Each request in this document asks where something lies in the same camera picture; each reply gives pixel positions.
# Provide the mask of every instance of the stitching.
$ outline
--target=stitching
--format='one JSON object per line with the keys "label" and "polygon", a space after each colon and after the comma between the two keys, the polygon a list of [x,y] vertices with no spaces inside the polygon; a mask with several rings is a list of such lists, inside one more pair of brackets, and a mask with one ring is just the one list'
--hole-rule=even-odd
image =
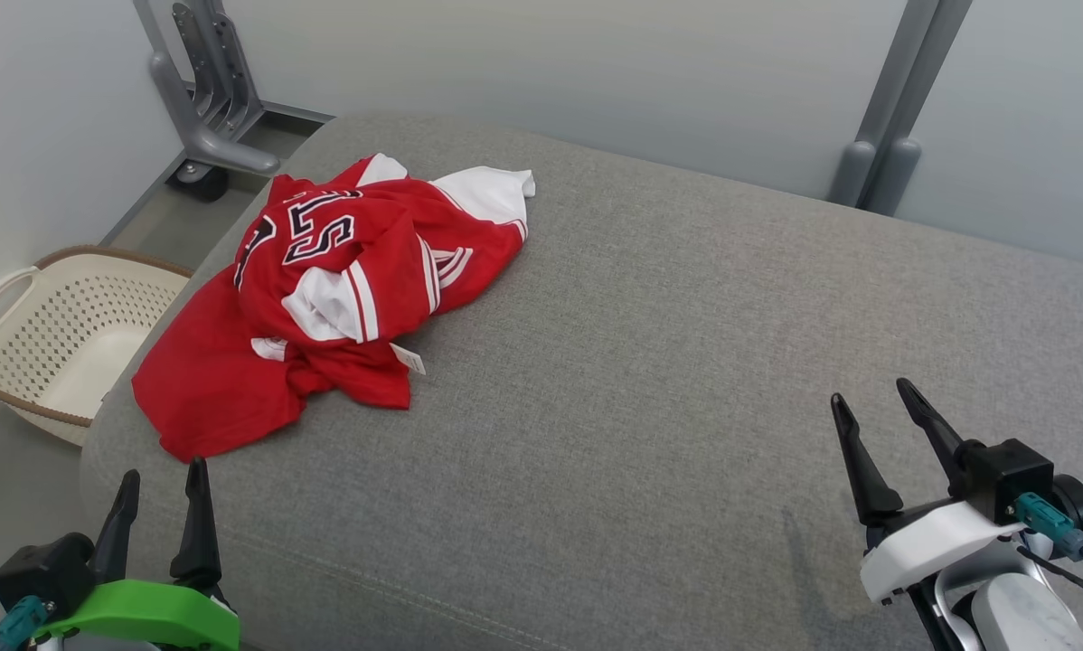
{"label": "stitching", "polygon": [[[90,466],[91,466],[91,468],[95,469],[95,474],[99,474],[101,483],[103,483],[104,485],[110,486],[112,482],[105,482],[105,479],[107,479],[107,477],[106,477],[106,473],[105,473],[104,469],[101,467],[101,465],[99,463],[99,458],[92,457],[90,460],[91,460]],[[157,511],[160,511],[161,515],[165,516],[166,519],[171,519],[171,518],[169,518],[171,516],[171,508],[165,507],[162,504],[158,504],[158,503],[152,504],[152,506],[154,506]],[[348,567],[340,565],[340,564],[337,564],[337,563],[331,563],[331,561],[318,560],[318,559],[315,559],[314,557],[306,556],[305,554],[299,554],[297,551],[287,551],[287,555],[286,555],[286,550],[285,550],[284,547],[282,547],[280,545],[272,543],[272,541],[270,541],[270,539],[264,539],[263,537],[258,536],[256,534],[249,534],[249,533],[245,533],[245,532],[237,533],[235,531],[235,529],[223,528],[223,526],[220,526],[220,524],[218,524],[218,526],[216,526],[216,528],[218,528],[218,529],[224,529],[224,531],[226,531],[227,534],[232,535],[232,537],[236,541],[237,544],[244,545],[244,547],[248,547],[248,548],[251,548],[251,549],[257,549],[256,545],[252,545],[252,544],[249,543],[249,538],[255,539],[256,543],[260,543],[261,545],[263,545],[265,547],[263,549],[263,551],[270,552],[271,556],[276,557],[278,560],[291,561],[295,564],[299,564],[299,565],[302,565],[302,567],[306,567],[309,569],[313,569],[316,572],[324,573],[328,577],[334,577],[334,580],[348,581],[349,583],[354,584],[354,585],[358,586],[360,588],[368,589],[368,590],[370,590],[370,593],[380,594],[381,597],[388,597],[390,599],[396,599],[397,601],[402,601],[404,603],[408,603],[409,606],[417,607],[417,609],[426,610],[426,611],[429,611],[430,613],[434,613],[436,615],[441,615],[443,617],[451,619],[454,622],[460,623],[460,625],[470,626],[470,627],[472,627],[475,630],[480,630],[481,633],[486,633],[486,634],[499,637],[501,639],[506,639],[506,640],[508,640],[508,642],[517,643],[517,646],[524,647],[524,648],[530,648],[533,651],[538,651],[537,647],[531,647],[531,646],[529,646],[529,643],[519,642],[517,639],[512,639],[512,638],[506,637],[505,635],[500,635],[499,633],[496,633],[496,632],[493,632],[493,630],[484,629],[484,627],[477,626],[475,623],[466,622],[466,621],[460,620],[458,617],[452,616],[449,613],[444,613],[444,611],[442,611],[442,610],[430,609],[430,607],[426,606],[425,603],[417,603],[417,602],[412,601],[409,599],[405,599],[403,597],[396,596],[396,594],[386,593],[386,590],[377,588],[376,586],[367,585],[366,582],[371,582],[371,583],[377,583],[377,584],[381,584],[381,585],[388,586],[388,588],[400,590],[400,593],[403,593],[406,596],[419,597],[419,598],[421,598],[421,599],[423,599],[426,601],[433,602],[433,603],[438,604],[439,607],[441,607],[441,609],[454,610],[455,613],[462,613],[462,614],[466,614],[468,616],[479,619],[482,622],[487,622],[488,625],[496,626],[496,627],[499,627],[500,629],[505,629],[505,630],[508,630],[508,632],[511,632],[511,633],[516,633],[517,635],[520,635],[522,637],[527,637],[530,639],[536,640],[536,642],[545,643],[546,647],[559,648],[561,651],[574,651],[573,648],[567,648],[565,646],[561,646],[561,643],[558,643],[558,642],[550,642],[550,640],[547,640],[545,638],[538,637],[538,636],[533,635],[533,634],[525,633],[524,630],[517,629],[513,626],[506,626],[506,625],[504,625],[504,623],[500,623],[500,622],[497,622],[497,621],[492,620],[490,617],[486,617],[484,615],[481,615],[480,613],[474,613],[474,611],[466,610],[466,609],[460,609],[460,607],[457,607],[457,606],[454,606],[452,603],[447,603],[447,602],[441,601],[439,599],[431,598],[429,596],[426,596],[426,594],[417,593],[417,590],[413,590],[413,589],[409,589],[409,588],[403,588],[402,586],[393,584],[392,582],[388,582],[388,581],[381,580],[381,577],[373,577],[373,576],[369,576],[369,574],[367,574],[367,573],[360,572],[358,570],[354,570],[352,568],[348,568]],[[352,574],[352,576],[343,576],[343,574],[340,574],[340,576],[338,576],[338,574],[336,574],[334,572],[328,572],[328,568],[330,568],[330,567],[331,567],[331,569],[340,570],[340,572],[344,572],[347,574]]]}

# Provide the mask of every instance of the gray metal frame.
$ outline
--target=gray metal frame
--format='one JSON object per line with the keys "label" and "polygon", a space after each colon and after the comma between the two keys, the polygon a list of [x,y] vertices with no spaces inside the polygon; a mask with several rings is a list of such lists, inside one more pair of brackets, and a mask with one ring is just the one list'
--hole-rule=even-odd
{"label": "gray metal frame", "polygon": [[280,159],[236,140],[264,115],[236,26],[219,0],[187,0],[172,5],[183,48],[194,74],[194,92],[179,77],[149,0],[133,0],[152,41],[149,69],[183,143],[186,161],[179,181],[199,181],[212,166],[260,174],[280,169]]}
{"label": "gray metal frame", "polygon": [[971,0],[910,0],[888,58],[847,145],[827,201],[891,217],[911,181],[922,146],[911,140],[936,75],[960,32]]}

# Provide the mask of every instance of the laundry basket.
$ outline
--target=laundry basket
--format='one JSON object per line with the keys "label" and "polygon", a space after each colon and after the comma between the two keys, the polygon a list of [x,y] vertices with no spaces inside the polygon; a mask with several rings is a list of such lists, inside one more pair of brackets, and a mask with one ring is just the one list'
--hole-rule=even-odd
{"label": "laundry basket", "polygon": [[100,403],[192,275],[129,251],[75,247],[0,281],[0,400],[83,445]]}

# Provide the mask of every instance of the white care label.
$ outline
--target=white care label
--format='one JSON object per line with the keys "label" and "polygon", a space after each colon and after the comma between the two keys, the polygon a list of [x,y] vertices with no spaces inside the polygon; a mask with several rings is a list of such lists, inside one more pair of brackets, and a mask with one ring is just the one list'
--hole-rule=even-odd
{"label": "white care label", "polygon": [[418,355],[414,351],[402,349],[400,346],[393,344],[393,342],[390,342],[389,347],[393,349],[393,354],[396,355],[397,362],[408,366],[414,374],[425,375],[425,364],[421,363],[421,355]]}

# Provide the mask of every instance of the caster wheel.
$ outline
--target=caster wheel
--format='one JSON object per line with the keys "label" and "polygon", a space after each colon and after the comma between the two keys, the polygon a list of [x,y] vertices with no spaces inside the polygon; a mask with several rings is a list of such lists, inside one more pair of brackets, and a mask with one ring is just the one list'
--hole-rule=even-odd
{"label": "caster wheel", "polygon": [[182,191],[184,194],[188,194],[191,197],[210,204],[223,197],[224,193],[227,192],[227,169],[222,167],[211,168],[211,170],[208,170],[208,173],[199,178],[199,181],[193,181],[192,183],[184,183],[173,173],[169,178],[168,184],[173,188]]}

